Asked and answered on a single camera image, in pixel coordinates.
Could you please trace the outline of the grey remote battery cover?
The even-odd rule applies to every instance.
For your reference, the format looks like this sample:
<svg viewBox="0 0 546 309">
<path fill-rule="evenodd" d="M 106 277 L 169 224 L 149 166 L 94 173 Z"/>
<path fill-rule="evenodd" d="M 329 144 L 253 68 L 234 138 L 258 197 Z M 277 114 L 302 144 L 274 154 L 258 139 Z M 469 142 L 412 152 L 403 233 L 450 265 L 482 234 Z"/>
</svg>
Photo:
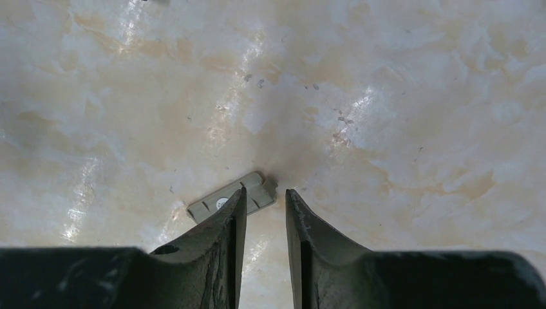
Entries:
<svg viewBox="0 0 546 309">
<path fill-rule="evenodd" d="M 254 171 L 191 203 L 186 208 L 186 213 L 196 224 L 199 224 L 218 212 L 228 199 L 243 187 L 247 191 L 248 215 L 276 202 L 278 184 L 275 179 Z"/>
</svg>

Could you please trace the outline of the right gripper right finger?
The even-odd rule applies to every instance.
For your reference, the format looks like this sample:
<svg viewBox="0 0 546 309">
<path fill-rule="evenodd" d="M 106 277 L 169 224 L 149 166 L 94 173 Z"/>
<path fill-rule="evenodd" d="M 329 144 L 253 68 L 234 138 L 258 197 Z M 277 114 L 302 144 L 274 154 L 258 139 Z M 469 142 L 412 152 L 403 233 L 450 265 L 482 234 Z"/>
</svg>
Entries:
<svg viewBox="0 0 546 309">
<path fill-rule="evenodd" d="M 508 251 L 373 251 L 285 195 L 296 308 L 544 308 L 545 283 Z"/>
</svg>

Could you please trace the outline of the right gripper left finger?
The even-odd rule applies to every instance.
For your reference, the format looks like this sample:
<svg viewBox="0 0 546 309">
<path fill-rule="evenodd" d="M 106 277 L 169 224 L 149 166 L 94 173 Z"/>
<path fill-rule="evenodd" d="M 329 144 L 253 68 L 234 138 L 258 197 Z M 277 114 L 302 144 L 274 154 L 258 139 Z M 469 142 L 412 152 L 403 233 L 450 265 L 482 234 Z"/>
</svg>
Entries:
<svg viewBox="0 0 546 309">
<path fill-rule="evenodd" d="M 238 189 L 148 253 L 136 247 L 1 249 L 2 308 L 237 308 L 247 225 Z"/>
</svg>

